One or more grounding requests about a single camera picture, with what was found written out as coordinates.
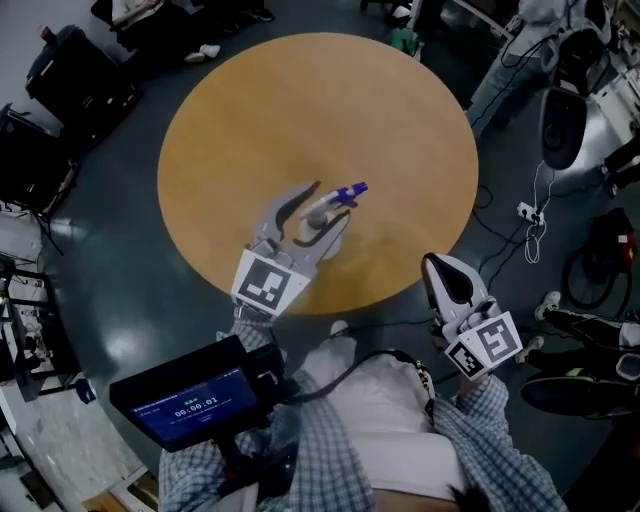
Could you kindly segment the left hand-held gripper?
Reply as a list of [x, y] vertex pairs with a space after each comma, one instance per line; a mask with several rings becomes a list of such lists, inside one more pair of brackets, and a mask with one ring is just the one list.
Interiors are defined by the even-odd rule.
[[317, 274], [322, 259], [331, 258], [351, 214], [315, 213], [302, 218], [297, 235], [284, 237], [286, 221], [320, 186], [320, 181], [296, 185], [272, 201], [254, 238], [242, 252], [232, 284], [232, 298], [265, 316], [281, 315]]

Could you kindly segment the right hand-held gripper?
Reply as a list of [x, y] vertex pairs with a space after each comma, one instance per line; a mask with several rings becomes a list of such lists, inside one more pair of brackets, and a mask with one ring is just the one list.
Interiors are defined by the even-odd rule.
[[488, 296], [474, 268], [449, 255], [427, 253], [421, 272], [429, 305], [438, 315], [441, 350], [463, 377], [482, 380], [522, 350], [512, 315]]

